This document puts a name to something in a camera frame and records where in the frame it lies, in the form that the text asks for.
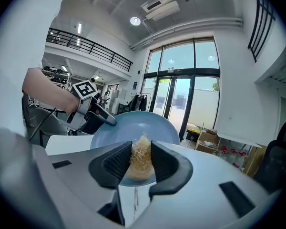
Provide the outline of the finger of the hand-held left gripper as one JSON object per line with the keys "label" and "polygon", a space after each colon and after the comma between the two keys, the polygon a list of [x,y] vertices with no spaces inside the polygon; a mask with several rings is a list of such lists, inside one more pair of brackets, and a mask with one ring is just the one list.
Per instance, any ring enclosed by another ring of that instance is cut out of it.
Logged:
{"label": "finger of the hand-held left gripper", "polygon": [[116,125],[116,119],[114,116],[109,114],[101,105],[96,102],[89,104],[88,112],[86,115],[86,121],[96,120],[106,123],[111,126]]}
{"label": "finger of the hand-held left gripper", "polygon": [[98,117],[91,115],[87,120],[86,125],[83,127],[82,132],[93,135],[102,125],[103,121]]}

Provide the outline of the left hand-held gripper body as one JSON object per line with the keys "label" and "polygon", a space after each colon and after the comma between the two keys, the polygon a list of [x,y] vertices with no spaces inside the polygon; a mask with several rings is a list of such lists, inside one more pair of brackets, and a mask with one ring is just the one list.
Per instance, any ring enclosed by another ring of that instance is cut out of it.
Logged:
{"label": "left hand-held gripper body", "polygon": [[70,130],[79,130],[86,123],[86,115],[92,104],[97,103],[95,96],[98,93],[95,83],[89,80],[81,81],[72,85],[71,93],[75,95],[79,100],[79,106],[77,109],[70,113],[66,120],[66,126]]}

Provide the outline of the big blue plate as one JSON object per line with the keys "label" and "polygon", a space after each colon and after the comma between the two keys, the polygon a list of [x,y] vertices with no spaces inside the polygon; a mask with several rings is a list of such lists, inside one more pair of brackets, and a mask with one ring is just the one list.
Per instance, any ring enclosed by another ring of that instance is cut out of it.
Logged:
{"label": "big blue plate", "polygon": [[175,127],[164,117],[145,111],[127,112],[116,116],[116,125],[103,124],[94,134],[91,149],[119,142],[135,143],[143,133],[150,141],[156,141],[168,148],[168,144],[179,145],[180,139]]}

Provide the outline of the tan fibrous food piece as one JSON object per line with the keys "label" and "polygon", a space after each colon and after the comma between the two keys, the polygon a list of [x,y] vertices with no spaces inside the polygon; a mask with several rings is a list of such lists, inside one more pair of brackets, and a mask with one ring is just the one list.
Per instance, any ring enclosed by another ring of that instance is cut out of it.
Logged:
{"label": "tan fibrous food piece", "polygon": [[134,181],[145,181],[154,174],[151,161],[151,141],[147,134],[143,135],[132,145],[130,165],[126,171],[126,178]]}

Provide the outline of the person's left forearm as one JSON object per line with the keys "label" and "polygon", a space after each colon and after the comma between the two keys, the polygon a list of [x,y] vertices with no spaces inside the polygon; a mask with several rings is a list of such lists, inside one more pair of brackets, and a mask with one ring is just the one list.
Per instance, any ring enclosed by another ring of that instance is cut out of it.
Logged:
{"label": "person's left forearm", "polygon": [[27,70],[22,89],[28,96],[67,114],[75,112],[80,104],[79,98],[56,86],[39,68]]}

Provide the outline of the black low shelf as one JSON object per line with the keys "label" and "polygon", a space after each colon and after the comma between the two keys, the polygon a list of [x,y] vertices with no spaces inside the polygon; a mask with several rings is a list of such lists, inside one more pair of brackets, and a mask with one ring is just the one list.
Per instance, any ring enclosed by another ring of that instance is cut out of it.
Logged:
{"label": "black low shelf", "polygon": [[129,112],[129,106],[124,104],[118,105],[117,115]]}

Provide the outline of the shelf with black helmets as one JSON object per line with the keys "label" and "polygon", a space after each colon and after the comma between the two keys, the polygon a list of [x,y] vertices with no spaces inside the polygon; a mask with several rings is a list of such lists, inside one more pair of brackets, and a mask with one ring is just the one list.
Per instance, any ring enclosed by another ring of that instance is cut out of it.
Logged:
{"label": "shelf with black helmets", "polygon": [[51,82],[53,82],[58,87],[62,89],[69,87],[71,76],[63,69],[57,69],[53,66],[43,66],[41,71]]}

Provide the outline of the large cardboard box yellow label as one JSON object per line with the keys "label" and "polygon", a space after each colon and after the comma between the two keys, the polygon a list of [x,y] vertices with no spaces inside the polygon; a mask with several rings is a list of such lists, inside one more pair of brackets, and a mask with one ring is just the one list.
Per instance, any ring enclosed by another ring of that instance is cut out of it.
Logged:
{"label": "large cardboard box yellow label", "polygon": [[197,140],[195,150],[212,155],[216,155],[219,151],[217,147],[206,146],[201,140]]}

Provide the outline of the clothes rack with garments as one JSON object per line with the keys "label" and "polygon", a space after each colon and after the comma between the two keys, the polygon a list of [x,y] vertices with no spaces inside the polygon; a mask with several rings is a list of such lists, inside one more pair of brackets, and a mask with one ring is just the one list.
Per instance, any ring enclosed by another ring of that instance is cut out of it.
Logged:
{"label": "clothes rack with garments", "polygon": [[150,93],[136,93],[133,99],[127,104],[126,111],[148,111],[152,95]]}

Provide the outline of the grey plastic chair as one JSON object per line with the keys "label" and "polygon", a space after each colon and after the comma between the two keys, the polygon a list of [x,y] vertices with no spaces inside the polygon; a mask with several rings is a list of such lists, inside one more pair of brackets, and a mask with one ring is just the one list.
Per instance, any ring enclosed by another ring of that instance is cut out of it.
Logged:
{"label": "grey plastic chair", "polygon": [[62,125],[62,120],[57,118],[55,108],[51,111],[37,105],[31,108],[31,104],[29,104],[29,96],[25,92],[23,92],[21,105],[24,124],[27,129],[26,137],[30,141],[38,136],[40,145],[44,146],[44,136],[50,138],[52,135],[70,134],[69,129]]}

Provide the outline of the open cardboard box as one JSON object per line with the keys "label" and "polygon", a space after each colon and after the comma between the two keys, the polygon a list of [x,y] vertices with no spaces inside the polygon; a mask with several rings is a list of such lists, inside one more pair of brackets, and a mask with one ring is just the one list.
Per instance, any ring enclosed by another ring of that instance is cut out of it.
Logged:
{"label": "open cardboard box", "polygon": [[207,141],[211,143],[218,143],[219,137],[216,132],[202,131],[198,137],[201,142]]}

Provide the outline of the clear water jug red cap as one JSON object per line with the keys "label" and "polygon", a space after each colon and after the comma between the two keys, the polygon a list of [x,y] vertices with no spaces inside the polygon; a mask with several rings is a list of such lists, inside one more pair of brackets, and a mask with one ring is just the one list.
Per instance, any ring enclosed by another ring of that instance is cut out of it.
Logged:
{"label": "clear water jug red cap", "polygon": [[222,146],[219,151],[218,151],[218,154],[217,156],[222,158],[222,159],[226,159],[229,155],[229,150],[227,149],[226,146]]}
{"label": "clear water jug red cap", "polygon": [[228,154],[228,157],[227,157],[227,161],[228,161],[230,164],[233,164],[238,156],[239,156],[238,150],[236,150],[236,149],[234,149],[234,148],[231,148],[231,149],[229,150],[229,154]]}
{"label": "clear water jug red cap", "polygon": [[236,152],[232,165],[241,170],[244,165],[245,159],[248,157],[250,157],[250,155],[248,155],[246,152]]}

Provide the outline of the person's white shirt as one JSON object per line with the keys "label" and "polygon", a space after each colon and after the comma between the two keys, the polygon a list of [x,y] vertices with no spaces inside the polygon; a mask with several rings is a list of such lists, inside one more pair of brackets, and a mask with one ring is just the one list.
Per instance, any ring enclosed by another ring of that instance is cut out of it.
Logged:
{"label": "person's white shirt", "polygon": [[13,0],[0,18],[0,215],[8,226],[64,229],[25,138],[22,85],[41,63],[62,0]]}

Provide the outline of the black mesh office chair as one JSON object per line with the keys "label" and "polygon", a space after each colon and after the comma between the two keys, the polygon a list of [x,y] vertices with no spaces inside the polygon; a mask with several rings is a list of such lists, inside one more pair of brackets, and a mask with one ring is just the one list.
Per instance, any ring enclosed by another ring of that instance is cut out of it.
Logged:
{"label": "black mesh office chair", "polygon": [[286,122],[268,144],[254,180],[270,194],[286,186]]}

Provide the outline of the white ceiling air conditioner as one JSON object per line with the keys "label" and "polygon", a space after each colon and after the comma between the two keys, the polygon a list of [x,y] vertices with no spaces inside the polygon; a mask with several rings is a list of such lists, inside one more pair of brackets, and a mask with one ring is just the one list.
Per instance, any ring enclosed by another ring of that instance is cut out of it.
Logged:
{"label": "white ceiling air conditioner", "polygon": [[158,21],[164,17],[180,11],[179,4],[176,0],[149,0],[141,5],[146,12],[147,20]]}

